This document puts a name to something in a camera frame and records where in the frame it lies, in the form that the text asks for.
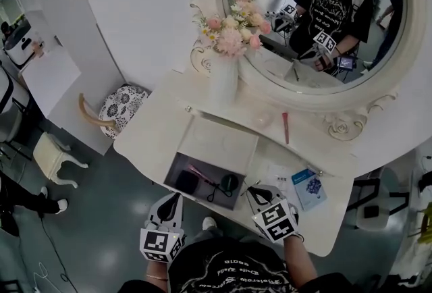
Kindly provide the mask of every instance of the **blue book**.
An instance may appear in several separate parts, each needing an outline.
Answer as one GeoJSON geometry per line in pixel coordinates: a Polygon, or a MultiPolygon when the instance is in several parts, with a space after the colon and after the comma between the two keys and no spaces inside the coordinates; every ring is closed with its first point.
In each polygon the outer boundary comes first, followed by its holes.
{"type": "Polygon", "coordinates": [[[320,179],[309,169],[294,174],[292,182],[304,211],[311,210],[327,199],[320,179]]]}

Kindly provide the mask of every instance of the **pink pen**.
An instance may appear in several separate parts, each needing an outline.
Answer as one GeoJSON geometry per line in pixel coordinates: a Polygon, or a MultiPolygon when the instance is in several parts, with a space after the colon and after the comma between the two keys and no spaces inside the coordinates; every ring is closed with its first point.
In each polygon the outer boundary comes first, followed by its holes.
{"type": "Polygon", "coordinates": [[[290,132],[288,131],[288,113],[282,113],[283,126],[285,128],[285,143],[290,143],[290,132]]]}

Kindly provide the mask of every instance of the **hand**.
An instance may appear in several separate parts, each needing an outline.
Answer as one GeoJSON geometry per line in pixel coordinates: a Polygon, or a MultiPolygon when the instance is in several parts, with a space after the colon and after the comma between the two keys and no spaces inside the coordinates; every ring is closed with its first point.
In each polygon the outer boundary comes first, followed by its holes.
{"type": "Polygon", "coordinates": [[[320,59],[316,60],[315,69],[317,69],[317,71],[324,71],[333,65],[333,63],[330,61],[330,59],[327,56],[324,55],[323,59],[325,61],[325,66],[323,66],[323,63],[321,63],[320,59]]]}

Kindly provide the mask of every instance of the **black and white cushion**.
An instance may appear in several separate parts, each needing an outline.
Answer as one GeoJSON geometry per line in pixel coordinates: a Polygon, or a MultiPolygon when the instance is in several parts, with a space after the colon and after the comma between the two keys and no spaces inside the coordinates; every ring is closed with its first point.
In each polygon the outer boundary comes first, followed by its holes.
{"type": "MultiPolygon", "coordinates": [[[[142,100],[149,97],[147,91],[139,86],[122,86],[109,95],[99,112],[100,120],[114,120],[121,132],[141,107],[142,100]]],[[[101,127],[102,132],[112,139],[118,134],[113,128],[101,127]]]]}

